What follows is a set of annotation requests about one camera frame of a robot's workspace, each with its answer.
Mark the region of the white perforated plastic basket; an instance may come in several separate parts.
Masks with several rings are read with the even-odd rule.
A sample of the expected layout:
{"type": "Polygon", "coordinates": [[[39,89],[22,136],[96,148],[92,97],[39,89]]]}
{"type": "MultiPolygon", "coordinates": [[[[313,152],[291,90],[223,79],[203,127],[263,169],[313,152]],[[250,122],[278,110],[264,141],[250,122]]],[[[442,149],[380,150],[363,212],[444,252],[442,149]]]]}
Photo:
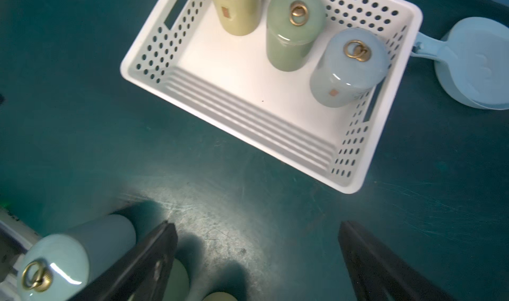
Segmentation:
{"type": "Polygon", "coordinates": [[[423,14],[405,0],[321,0],[326,26],[306,64],[277,70],[266,23],[237,37],[212,0],[158,0],[120,71],[124,79],[344,193],[360,190],[423,14]],[[310,76],[330,39],[362,28],[384,43],[388,75],[340,108],[320,104],[310,76]]]}

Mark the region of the grey-blue tea canister back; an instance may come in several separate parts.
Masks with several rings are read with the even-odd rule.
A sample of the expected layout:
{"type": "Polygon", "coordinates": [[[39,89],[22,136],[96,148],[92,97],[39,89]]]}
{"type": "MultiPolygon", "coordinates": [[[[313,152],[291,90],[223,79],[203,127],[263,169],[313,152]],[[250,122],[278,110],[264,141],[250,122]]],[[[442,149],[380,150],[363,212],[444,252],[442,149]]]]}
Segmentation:
{"type": "Polygon", "coordinates": [[[311,74],[311,93],[323,106],[346,106],[386,78],[389,62],[386,47],[375,34],[360,28],[343,30],[331,38],[311,74]]]}

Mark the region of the green tea canister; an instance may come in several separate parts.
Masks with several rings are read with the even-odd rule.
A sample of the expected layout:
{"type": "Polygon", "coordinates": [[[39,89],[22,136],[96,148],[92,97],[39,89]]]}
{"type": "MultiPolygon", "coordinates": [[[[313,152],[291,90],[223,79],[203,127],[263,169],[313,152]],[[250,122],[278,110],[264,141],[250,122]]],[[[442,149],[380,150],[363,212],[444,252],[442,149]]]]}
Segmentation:
{"type": "Polygon", "coordinates": [[[326,24],[322,0],[270,0],[266,18],[266,55],[284,72],[305,65],[326,24]]]}
{"type": "Polygon", "coordinates": [[[185,301],[190,291],[190,279],[185,266],[177,259],[173,261],[162,301],[185,301]]]}

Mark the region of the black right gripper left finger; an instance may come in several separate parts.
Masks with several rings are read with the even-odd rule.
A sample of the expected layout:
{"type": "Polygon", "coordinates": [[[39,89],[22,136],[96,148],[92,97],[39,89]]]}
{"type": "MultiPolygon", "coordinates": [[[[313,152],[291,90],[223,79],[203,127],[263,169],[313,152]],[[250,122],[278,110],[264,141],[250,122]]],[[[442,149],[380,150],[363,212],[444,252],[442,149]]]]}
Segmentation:
{"type": "Polygon", "coordinates": [[[163,221],[71,300],[162,300],[178,244],[176,227],[163,221]]]}

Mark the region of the yellow tea canister front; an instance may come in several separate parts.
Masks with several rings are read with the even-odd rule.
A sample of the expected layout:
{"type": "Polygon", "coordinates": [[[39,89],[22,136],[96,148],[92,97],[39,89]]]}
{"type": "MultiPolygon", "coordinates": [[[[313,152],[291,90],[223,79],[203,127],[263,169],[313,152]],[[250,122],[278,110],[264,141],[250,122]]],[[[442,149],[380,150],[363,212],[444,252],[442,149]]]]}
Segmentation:
{"type": "Polygon", "coordinates": [[[215,292],[208,294],[203,301],[237,301],[237,299],[229,293],[215,292]]]}

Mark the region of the blue tea canister front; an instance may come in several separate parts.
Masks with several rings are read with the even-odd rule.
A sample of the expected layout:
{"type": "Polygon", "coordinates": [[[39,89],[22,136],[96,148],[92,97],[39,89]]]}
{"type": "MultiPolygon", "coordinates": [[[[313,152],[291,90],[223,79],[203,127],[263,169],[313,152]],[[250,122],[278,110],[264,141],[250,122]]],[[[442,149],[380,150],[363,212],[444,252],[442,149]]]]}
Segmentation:
{"type": "Polygon", "coordinates": [[[19,296],[68,300],[119,261],[136,240],[133,224],[118,214],[48,235],[23,258],[17,275],[19,296]]]}

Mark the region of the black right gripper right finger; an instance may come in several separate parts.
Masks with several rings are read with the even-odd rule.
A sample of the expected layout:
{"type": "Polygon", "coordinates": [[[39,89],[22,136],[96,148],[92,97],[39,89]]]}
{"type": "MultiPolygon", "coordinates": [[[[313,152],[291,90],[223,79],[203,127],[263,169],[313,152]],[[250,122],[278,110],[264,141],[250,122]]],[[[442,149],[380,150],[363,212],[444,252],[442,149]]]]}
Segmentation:
{"type": "Polygon", "coordinates": [[[356,221],[343,221],[339,245],[357,300],[454,300],[356,221]]]}

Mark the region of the yellow tea canister back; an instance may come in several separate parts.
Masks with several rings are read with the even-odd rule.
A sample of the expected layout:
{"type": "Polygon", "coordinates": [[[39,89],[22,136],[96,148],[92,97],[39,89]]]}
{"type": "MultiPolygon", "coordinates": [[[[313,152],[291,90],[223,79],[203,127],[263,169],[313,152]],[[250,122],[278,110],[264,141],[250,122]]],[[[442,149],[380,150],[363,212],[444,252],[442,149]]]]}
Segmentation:
{"type": "Polygon", "coordinates": [[[213,0],[222,27],[235,36],[252,33],[261,21],[262,0],[213,0]]]}

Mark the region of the yellow tea canister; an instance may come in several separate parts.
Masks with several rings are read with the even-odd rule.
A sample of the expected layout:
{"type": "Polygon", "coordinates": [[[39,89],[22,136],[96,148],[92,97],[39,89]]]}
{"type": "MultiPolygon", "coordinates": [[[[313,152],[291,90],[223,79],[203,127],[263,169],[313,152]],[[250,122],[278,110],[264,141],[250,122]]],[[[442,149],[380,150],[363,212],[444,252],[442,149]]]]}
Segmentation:
{"type": "Polygon", "coordinates": [[[222,27],[235,36],[252,33],[261,21],[262,0],[213,0],[222,27]]]}
{"type": "Polygon", "coordinates": [[[203,301],[237,301],[237,299],[229,293],[215,292],[208,294],[203,301]]]}

